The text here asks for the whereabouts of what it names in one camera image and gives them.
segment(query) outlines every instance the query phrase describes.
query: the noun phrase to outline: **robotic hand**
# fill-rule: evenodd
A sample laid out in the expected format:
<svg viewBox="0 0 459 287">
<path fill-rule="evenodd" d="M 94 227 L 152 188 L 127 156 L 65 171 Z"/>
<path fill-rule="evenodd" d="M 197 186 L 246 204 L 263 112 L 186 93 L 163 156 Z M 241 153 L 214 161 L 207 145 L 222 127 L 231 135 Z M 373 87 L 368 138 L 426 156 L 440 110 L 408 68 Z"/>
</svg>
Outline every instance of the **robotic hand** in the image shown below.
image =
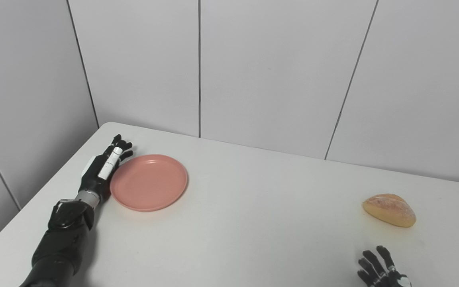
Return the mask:
<svg viewBox="0 0 459 287">
<path fill-rule="evenodd" d="M 364 258 L 359 260 L 363 270 L 357 272 L 358 276 L 368 287 L 412 287 L 405 274 L 399 274 L 390 257 L 390 252 L 384 246 L 377 246 L 377 251 L 386 263 L 387 271 L 382 267 L 379 259 L 373 252 L 366 250 Z"/>
<path fill-rule="evenodd" d="M 67 287 L 82 262 L 95 208 L 109 198 L 109 181 L 120 162 L 133 155 L 132 143 L 114 137 L 82 176 L 75 199 L 62 199 L 54 207 L 48 229 L 33 254 L 32 269 L 21 287 Z"/>
</svg>

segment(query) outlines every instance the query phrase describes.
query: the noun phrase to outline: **tabletop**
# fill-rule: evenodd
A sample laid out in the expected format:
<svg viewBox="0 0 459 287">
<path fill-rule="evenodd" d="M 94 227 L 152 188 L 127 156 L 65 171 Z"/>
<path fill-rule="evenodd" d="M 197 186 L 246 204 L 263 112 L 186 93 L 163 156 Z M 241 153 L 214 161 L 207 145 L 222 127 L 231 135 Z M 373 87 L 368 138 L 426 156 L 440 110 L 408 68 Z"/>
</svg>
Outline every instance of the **tabletop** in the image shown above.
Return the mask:
<svg viewBox="0 0 459 287">
<path fill-rule="evenodd" d="M 357 260 L 376 245 L 415 287 L 459 285 L 459 182 L 109 122 L 0 233 L 0 287 L 24 281 L 53 205 L 75 197 L 118 133 L 137 155 L 180 161 L 189 183 L 159 211 L 104 203 L 73 287 L 364 287 Z M 366 214 L 362 202 L 380 193 L 402 196 L 417 223 Z"/>
</svg>

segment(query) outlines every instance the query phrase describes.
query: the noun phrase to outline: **bread roll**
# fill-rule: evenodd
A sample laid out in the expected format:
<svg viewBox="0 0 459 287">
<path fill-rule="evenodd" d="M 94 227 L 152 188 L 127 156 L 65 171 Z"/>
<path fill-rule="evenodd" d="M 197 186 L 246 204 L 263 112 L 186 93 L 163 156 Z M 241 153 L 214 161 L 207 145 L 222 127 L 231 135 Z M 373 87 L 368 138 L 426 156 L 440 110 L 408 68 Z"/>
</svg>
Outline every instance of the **bread roll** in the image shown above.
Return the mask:
<svg viewBox="0 0 459 287">
<path fill-rule="evenodd" d="M 375 195 L 368 198 L 362 207 L 368 214 L 392 225 L 411 227 L 416 215 L 403 198 L 394 194 Z"/>
</svg>

